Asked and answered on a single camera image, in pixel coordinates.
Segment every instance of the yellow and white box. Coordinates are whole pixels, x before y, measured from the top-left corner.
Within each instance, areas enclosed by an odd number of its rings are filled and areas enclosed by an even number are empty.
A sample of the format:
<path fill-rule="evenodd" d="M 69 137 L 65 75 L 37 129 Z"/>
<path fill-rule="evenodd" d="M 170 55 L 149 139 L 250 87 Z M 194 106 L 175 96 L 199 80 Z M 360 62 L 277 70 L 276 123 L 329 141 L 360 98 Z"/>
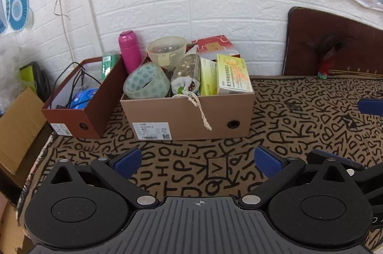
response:
<path fill-rule="evenodd" d="M 201 96 L 217 95 L 217 63 L 201 58 Z"/>
<path fill-rule="evenodd" d="M 248 69 L 243 58 L 217 55 L 218 95 L 252 93 Z"/>

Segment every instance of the yellow-green object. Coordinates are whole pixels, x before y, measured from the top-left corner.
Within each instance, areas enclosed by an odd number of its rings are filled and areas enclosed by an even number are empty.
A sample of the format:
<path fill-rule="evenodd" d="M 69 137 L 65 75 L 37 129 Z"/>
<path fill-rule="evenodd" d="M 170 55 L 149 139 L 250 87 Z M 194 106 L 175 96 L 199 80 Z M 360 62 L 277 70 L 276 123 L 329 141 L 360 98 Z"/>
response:
<path fill-rule="evenodd" d="M 252 93 L 245 60 L 227 55 L 217 55 L 218 95 Z"/>
<path fill-rule="evenodd" d="M 33 77 L 33 67 L 32 67 L 32 65 L 25 66 L 22 69 L 20 69 L 20 75 L 21 75 L 22 80 L 25 83 L 27 83 L 29 88 L 35 94 L 37 94 L 36 82 L 35 82 L 35 79 Z"/>
<path fill-rule="evenodd" d="M 201 58 L 201 96 L 217 95 L 217 63 Z"/>
<path fill-rule="evenodd" d="M 105 80 L 110 71 L 116 65 L 120 58 L 120 55 L 106 55 L 102 56 L 102 73 L 101 80 Z"/>

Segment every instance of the drawstring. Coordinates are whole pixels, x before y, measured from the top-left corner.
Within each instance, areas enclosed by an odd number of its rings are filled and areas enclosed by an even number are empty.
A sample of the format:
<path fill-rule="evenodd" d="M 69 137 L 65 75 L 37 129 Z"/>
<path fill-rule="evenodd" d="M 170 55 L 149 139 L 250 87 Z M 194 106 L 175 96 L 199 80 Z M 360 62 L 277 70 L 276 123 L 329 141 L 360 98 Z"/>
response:
<path fill-rule="evenodd" d="M 195 106 L 195 107 L 198 107 L 200 109 L 200 112 L 201 112 L 201 116 L 202 116 L 202 120 L 203 120 L 203 124 L 205 126 L 205 128 L 207 128 L 208 130 L 212 131 L 213 129 L 211 128 L 208 120 L 206 119 L 205 117 L 205 114 L 203 113 L 202 111 L 202 107 L 201 107 L 201 103 L 200 103 L 200 100 L 198 99 L 197 95 L 194 94 L 193 92 L 187 92 L 188 94 L 187 95 L 184 95 L 184 94 L 177 94 L 177 95 L 174 95 L 173 97 L 187 97 L 188 100 Z"/>

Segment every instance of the dark brown wooden board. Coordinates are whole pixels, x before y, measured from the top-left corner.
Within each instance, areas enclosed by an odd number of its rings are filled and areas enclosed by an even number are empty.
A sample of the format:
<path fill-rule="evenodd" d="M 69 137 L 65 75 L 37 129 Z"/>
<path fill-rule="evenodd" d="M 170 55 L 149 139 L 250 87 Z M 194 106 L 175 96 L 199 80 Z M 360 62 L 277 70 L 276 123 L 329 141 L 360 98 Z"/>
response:
<path fill-rule="evenodd" d="M 329 51 L 336 41 L 344 47 L 337 53 L 334 70 L 383 75 L 383 31 L 335 14 L 293 7 L 288 15 L 284 76 L 316 76 L 318 54 Z"/>

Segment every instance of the triangular hole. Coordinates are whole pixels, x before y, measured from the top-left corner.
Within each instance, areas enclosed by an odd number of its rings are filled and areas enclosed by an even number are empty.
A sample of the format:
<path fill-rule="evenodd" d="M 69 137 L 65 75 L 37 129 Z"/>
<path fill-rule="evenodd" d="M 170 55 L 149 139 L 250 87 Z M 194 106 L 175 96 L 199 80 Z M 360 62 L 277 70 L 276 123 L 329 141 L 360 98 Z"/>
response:
<path fill-rule="evenodd" d="M 68 183 L 73 179 L 70 177 L 70 174 L 66 167 L 60 167 L 56 175 L 53 177 L 51 184 L 61 184 Z"/>
<path fill-rule="evenodd" d="M 330 166 L 327 169 L 326 174 L 323 177 L 324 180 L 330 180 L 330 181 L 338 181 L 341 183 L 344 183 L 344 178 L 337 167 Z"/>

